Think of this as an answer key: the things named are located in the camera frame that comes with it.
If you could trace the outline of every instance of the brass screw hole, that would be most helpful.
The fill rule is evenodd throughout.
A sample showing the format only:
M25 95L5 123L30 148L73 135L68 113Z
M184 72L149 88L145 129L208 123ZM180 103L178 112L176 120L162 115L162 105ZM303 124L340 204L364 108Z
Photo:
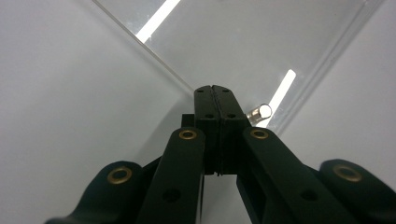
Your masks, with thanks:
M127 182L132 176L132 170L126 166L118 167L112 170L108 176L107 181L110 184L118 185Z
M336 175L350 182L359 182L362 179L359 172L343 164L334 165L332 170Z
M178 134L178 136L179 136L181 139L191 140L191 139L194 139L194 138L197 137L197 133L194 132L194 131L191 131L191 130L184 130L184 131L181 131L181 132Z
M265 139L269 136L268 132L262 131L262 130L258 130L258 129L254 129L250 132L250 135L258 138L258 139Z

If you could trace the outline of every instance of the small metal cylinder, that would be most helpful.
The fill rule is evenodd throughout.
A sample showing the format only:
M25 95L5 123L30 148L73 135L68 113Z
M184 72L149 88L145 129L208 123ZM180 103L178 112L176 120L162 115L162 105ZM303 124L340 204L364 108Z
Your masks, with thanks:
M252 126L255 126L262 120L271 118L271 116L272 109L267 104L259 105L247 113L247 119Z

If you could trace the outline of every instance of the clear acrylic sheet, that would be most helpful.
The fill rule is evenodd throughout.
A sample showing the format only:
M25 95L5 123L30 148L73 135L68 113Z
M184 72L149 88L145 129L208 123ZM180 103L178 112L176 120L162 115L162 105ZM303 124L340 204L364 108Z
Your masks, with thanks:
M259 126L281 133L381 1L94 2L182 85L230 88L245 112L270 104Z

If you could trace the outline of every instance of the white surface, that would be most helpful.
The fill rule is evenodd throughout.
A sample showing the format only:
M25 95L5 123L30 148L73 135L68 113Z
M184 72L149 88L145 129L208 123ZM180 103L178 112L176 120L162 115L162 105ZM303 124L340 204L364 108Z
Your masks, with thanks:
M314 168L347 159L396 189L394 11L380 7L282 139ZM101 168L155 159L192 111L191 95L91 1L1 1L0 28L0 223L69 214ZM234 177L205 189L204 223L249 223Z

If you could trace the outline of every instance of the black linkage arm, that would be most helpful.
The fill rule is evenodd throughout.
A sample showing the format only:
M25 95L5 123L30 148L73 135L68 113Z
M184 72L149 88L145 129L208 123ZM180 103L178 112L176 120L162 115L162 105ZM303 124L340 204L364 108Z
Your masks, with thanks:
M248 123L233 93L204 86L163 156L109 164L68 217L47 224L200 223L205 175L237 175L254 224L396 223L396 193L349 161L303 165L270 130Z

